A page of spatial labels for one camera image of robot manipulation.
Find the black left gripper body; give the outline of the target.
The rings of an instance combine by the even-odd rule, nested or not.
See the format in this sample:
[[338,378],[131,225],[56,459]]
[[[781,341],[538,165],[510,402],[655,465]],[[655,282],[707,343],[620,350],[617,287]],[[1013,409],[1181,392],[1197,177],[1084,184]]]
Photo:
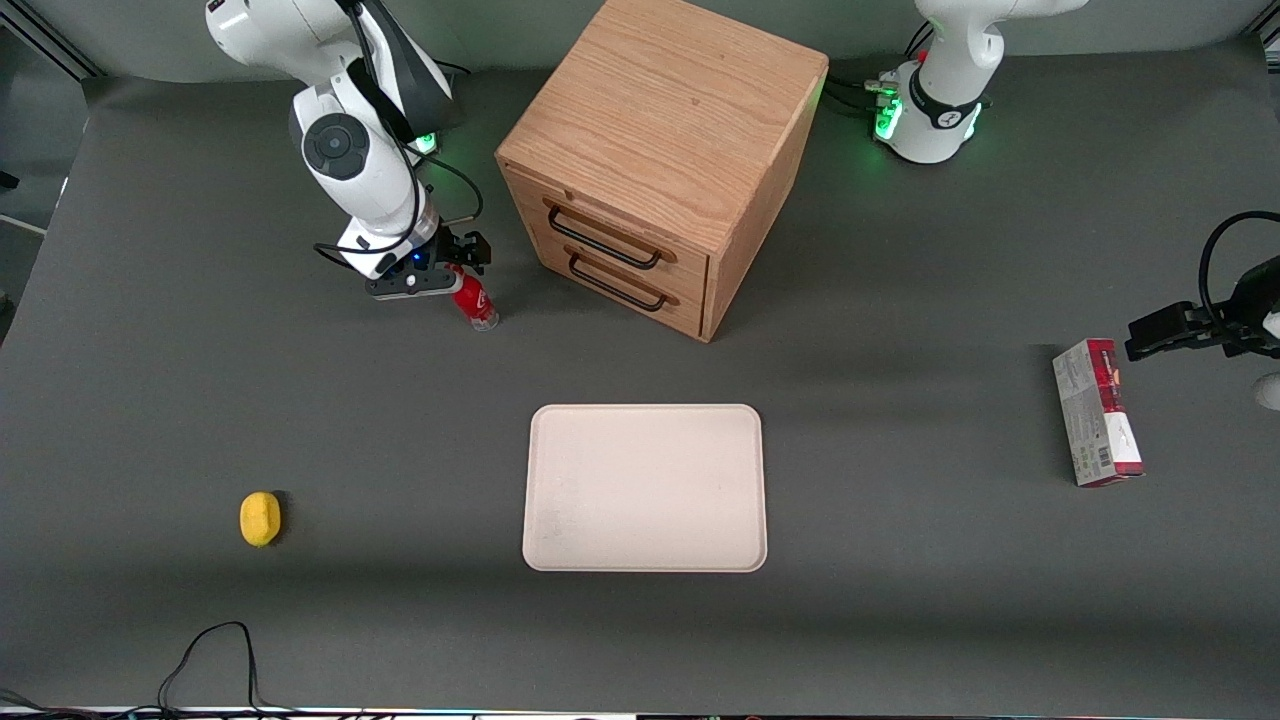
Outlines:
[[1270,258],[1245,272],[1230,297],[1213,304],[1210,297],[1210,260],[1201,259],[1197,290],[1203,304],[1193,348],[1221,346],[1226,357],[1254,354],[1279,357],[1279,260]]

